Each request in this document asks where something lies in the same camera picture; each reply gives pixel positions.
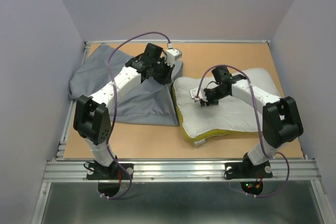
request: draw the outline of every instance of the gray wall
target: gray wall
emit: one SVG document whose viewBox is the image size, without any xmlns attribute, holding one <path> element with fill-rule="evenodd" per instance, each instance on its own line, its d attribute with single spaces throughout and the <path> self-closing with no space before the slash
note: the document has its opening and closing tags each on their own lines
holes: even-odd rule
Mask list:
<svg viewBox="0 0 336 224">
<path fill-rule="evenodd" d="M 271 39 L 293 0 L 63 0 L 84 40 Z"/>
<path fill-rule="evenodd" d="M 316 158 L 336 213 L 336 0 L 295 0 L 271 52 L 285 94 L 298 102 L 303 150 Z"/>
<path fill-rule="evenodd" d="M 30 223 L 82 39 L 61 0 L 0 0 L 0 222 Z"/>
</svg>

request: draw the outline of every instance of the gray floor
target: gray floor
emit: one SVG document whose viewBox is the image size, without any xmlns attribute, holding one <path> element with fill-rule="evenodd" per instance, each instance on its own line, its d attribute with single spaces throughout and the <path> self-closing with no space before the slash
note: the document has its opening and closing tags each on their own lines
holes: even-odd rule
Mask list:
<svg viewBox="0 0 336 224">
<path fill-rule="evenodd" d="M 231 188 L 239 188 L 231 183 Z M 281 186 L 266 182 L 264 193 Z M 127 198 L 99 198 L 95 183 L 53 184 L 43 223 L 323 223 L 310 182 L 289 182 L 278 195 L 253 199 L 229 183 L 133 185 Z"/>
</svg>

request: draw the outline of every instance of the table surface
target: table surface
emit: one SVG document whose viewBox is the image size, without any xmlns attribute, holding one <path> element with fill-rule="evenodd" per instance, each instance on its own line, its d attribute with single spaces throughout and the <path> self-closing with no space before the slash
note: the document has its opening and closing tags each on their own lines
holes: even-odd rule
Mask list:
<svg viewBox="0 0 336 224">
<path fill-rule="evenodd" d="M 92 44 L 89 55 L 98 46 L 99 44 Z M 206 69 L 221 63 L 241 70 L 264 68 L 283 96 L 267 44 L 182 43 L 174 44 L 174 47 L 183 53 L 183 76 L 200 78 Z M 145 44 L 126 44 L 122 51 L 136 56 L 144 48 Z M 180 126 L 117 123 L 110 145 L 119 158 L 242 158 L 258 141 L 257 135 L 226 135 L 208 138 L 205 144 L 195 147 L 183 137 Z M 281 151 L 287 157 L 303 157 L 298 139 L 283 146 Z M 72 127 L 69 129 L 64 158 L 93 158 L 87 143 Z"/>
</svg>

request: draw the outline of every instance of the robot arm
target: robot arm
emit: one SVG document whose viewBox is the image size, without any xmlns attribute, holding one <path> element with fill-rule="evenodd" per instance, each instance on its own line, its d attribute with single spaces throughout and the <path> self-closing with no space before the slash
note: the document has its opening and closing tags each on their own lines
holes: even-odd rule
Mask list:
<svg viewBox="0 0 336 224">
<path fill-rule="evenodd" d="M 94 160 L 103 167 L 109 167 L 113 159 L 108 152 L 108 139 L 111 135 L 109 111 L 114 108 L 113 86 L 117 87 L 117 99 L 152 77 L 159 84 L 171 82 L 174 62 L 180 59 L 182 52 L 148 43 L 144 53 L 130 59 L 115 77 L 101 90 L 90 97 L 82 95 L 76 103 L 74 129 L 85 138 L 94 155 Z"/>
<path fill-rule="evenodd" d="M 196 90 L 190 91 L 195 102 L 202 106 L 218 105 L 218 101 L 228 95 L 243 100 L 253 106 L 251 90 L 246 77 L 241 74 L 232 76 L 226 67 L 217 67 L 212 71 L 218 86 L 212 89 L 200 90 L 197 96 Z M 273 157 L 278 148 L 287 142 L 291 142 L 303 134 L 303 127 L 296 102 L 291 97 L 281 98 L 276 95 L 253 86 L 256 98 L 257 110 L 262 117 L 262 139 L 265 153 L 258 143 L 244 156 L 245 163 L 258 166 Z"/>
</svg>

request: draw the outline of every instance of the gray cloth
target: gray cloth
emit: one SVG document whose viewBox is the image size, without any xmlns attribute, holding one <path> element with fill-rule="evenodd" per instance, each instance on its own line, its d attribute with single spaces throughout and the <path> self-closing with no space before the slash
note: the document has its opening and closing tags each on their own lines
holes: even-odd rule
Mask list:
<svg viewBox="0 0 336 224">
<path fill-rule="evenodd" d="M 113 48 L 102 43 L 84 64 L 73 74 L 69 83 L 70 99 L 90 96 L 110 80 L 107 60 Z M 117 51 L 110 62 L 114 76 L 132 57 Z M 175 63 L 172 79 L 182 76 L 182 61 Z M 117 122 L 153 125 L 179 125 L 172 101 L 171 85 L 160 85 L 153 78 L 145 80 L 118 101 Z"/>
</svg>

